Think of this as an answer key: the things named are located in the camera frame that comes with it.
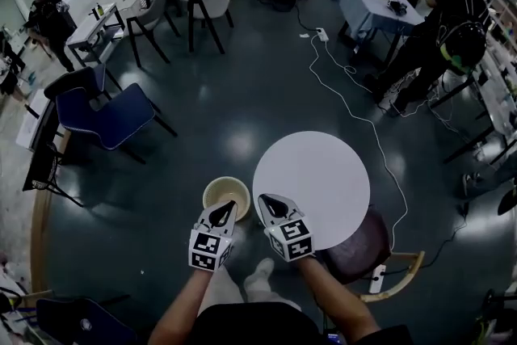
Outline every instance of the white table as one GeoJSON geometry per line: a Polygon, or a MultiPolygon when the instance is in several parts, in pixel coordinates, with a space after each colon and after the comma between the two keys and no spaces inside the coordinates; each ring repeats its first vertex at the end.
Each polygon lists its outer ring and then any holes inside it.
{"type": "Polygon", "coordinates": [[[329,134],[306,131],[273,144],[253,178],[253,200],[271,193],[288,197],[309,218],[316,250],[347,240],[368,210],[370,183],[363,163],[346,143],[329,134]]]}

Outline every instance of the white wall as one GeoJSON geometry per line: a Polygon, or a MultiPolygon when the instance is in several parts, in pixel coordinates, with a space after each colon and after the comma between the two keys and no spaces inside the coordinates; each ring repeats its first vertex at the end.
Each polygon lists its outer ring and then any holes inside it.
{"type": "Polygon", "coordinates": [[[9,30],[15,32],[24,23],[25,19],[16,6],[15,0],[0,0],[0,27],[5,24],[9,30]]]}

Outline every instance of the bowl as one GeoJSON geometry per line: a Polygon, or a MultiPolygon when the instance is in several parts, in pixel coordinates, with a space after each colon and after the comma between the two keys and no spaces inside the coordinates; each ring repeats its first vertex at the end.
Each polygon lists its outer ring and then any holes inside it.
{"type": "Polygon", "coordinates": [[[203,208],[230,200],[237,203],[236,221],[239,221],[250,209],[250,192],[241,180],[234,177],[219,177],[204,189],[203,208]]]}

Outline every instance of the chair leg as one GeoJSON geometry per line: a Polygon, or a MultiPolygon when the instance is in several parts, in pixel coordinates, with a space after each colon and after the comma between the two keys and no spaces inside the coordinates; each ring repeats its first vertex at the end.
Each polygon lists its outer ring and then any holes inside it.
{"type": "Polygon", "coordinates": [[[170,18],[169,14],[167,12],[163,12],[163,14],[165,15],[165,19],[167,19],[167,22],[169,22],[170,28],[176,34],[176,37],[178,37],[178,38],[181,37],[180,34],[179,34],[179,31],[178,31],[178,28],[176,27],[176,25],[174,25],[174,22],[170,18]]]}
{"type": "Polygon", "coordinates": [[[119,90],[122,90],[122,87],[120,86],[120,84],[116,81],[115,77],[113,76],[113,74],[106,69],[106,75],[108,78],[111,79],[111,81],[115,84],[115,86],[119,89],[119,90]]]}
{"type": "Polygon", "coordinates": [[[233,27],[232,15],[229,13],[229,10],[228,10],[228,9],[226,9],[225,15],[226,15],[226,18],[227,18],[227,20],[228,20],[228,25],[229,25],[230,27],[233,27]]]}
{"type": "Polygon", "coordinates": [[[223,49],[223,45],[219,41],[219,36],[217,36],[216,29],[213,26],[212,20],[210,19],[210,16],[208,15],[206,7],[204,7],[203,1],[200,0],[200,8],[203,12],[203,16],[207,21],[208,29],[210,29],[210,32],[212,33],[213,39],[216,41],[216,45],[219,48],[219,52],[221,52],[221,55],[225,54],[225,50],[223,49]]]}
{"type": "Polygon", "coordinates": [[[158,108],[158,106],[151,100],[149,100],[150,104],[151,104],[151,107],[153,107],[153,109],[158,113],[158,114],[161,114],[162,113],[162,110],[160,108],[158,108]]]}
{"type": "Polygon", "coordinates": [[[164,120],[162,120],[162,118],[160,118],[159,116],[154,116],[154,119],[156,120],[156,122],[158,122],[164,129],[166,129],[169,133],[171,133],[174,137],[177,137],[178,134],[175,130],[173,130],[168,124],[166,124],[166,122],[164,120]]]}
{"type": "Polygon", "coordinates": [[[139,68],[142,67],[140,63],[140,57],[138,56],[137,42],[135,41],[135,34],[132,31],[132,22],[128,20],[128,31],[129,31],[129,40],[131,40],[132,53],[135,55],[135,61],[137,61],[137,66],[139,68]]]}
{"type": "Polygon", "coordinates": [[[147,29],[145,29],[144,25],[142,25],[138,20],[136,20],[137,25],[140,27],[142,32],[144,33],[145,37],[148,39],[148,41],[153,45],[154,49],[156,49],[156,52],[158,52],[158,55],[162,57],[162,59],[167,63],[170,64],[169,59],[165,56],[165,53],[160,49],[156,41],[154,40],[154,36],[152,32],[149,32],[147,29]]]}
{"type": "Polygon", "coordinates": [[[188,52],[194,52],[194,3],[188,3],[188,52]]]}
{"type": "Polygon", "coordinates": [[[123,152],[125,152],[129,157],[131,157],[133,160],[138,161],[140,164],[145,164],[144,158],[133,153],[126,145],[122,144],[119,148],[123,152]]]}

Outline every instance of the gray floor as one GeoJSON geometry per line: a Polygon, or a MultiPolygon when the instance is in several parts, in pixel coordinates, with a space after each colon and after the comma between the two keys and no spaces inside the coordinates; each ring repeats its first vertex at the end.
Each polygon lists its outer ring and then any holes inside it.
{"type": "MultiPolygon", "coordinates": [[[[182,38],[161,23],[155,33],[171,64],[161,61],[144,39],[137,41],[144,70],[136,67],[128,40],[109,61],[122,86],[138,82],[163,110],[178,133],[173,138],[157,124],[140,131],[129,144],[147,161],[142,166],[120,151],[103,152],[74,136],[70,151],[93,160],[61,169],[58,182],[86,208],[53,198],[48,221],[47,277],[62,295],[97,300],[130,294],[112,309],[137,329],[151,326],[171,303],[191,273],[187,244],[202,208],[205,186],[231,175],[251,188],[254,169],[267,148],[290,133],[316,130],[335,135],[361,157],[371,184],[371,203],[389,227],[404,212],[401,195],[383,167],[372,128],[353,120],[338,97],[309,72],[315,58],[296,11],[277,13],[257,0],[233,0],[236,27],[225,19],[216,29],[227,53],[218,53],[208,29],[195,27],[195,52],[187,52],[187,19],[173,18],[182,38]]],[[[337,41],[343,17],[328,0],[300,0],[303,22],[324,27],[329,50],[349,63],[351,51],[337,41]]],[[[474,164],[466,154],[442,160],[463,141],[422,107],[415,116],[390,118],[373,104],[324,54],[314,69],[339,90],[357,115],[375,122],[388,164],[406,194],[410,212],[397,227],[397,251],[427,252],[428,263],[441,242],[462,224],[455,197],[460,173],[474,164]]],[[[372,46],[383,57],[387,44],[372,46]]],[[[354,62],[356,78],[375,70],[354,62]]],[[[448,116],[450,105],[440,108],[448,116]]],[[[467,137],[486,128],[474,122],[480,111],[469,94],[454,102],[452,124],[467,137]]],[[[502,291],[511,281],[514,217],[498,217],[504,188],[471,204],[469,226],[445,247],[439,260],[421,270],[394,298],[371,306],[382,326],[406,324],[416,343],[456,343],[479,314],[489,288],[502,291]]],[[[244,242],[231,257],[229,272],[239,284],[260,259],[276,262],[273,288],[299,303],[321,325],[322,315],[296,270],[277,259],[257,226],[254,212],[239,226],[244,242]]],[[[400,276],[387,278],[386,287],[400,276]]],[[[366,282],[353,286],[365,292],[366,282]]]]}

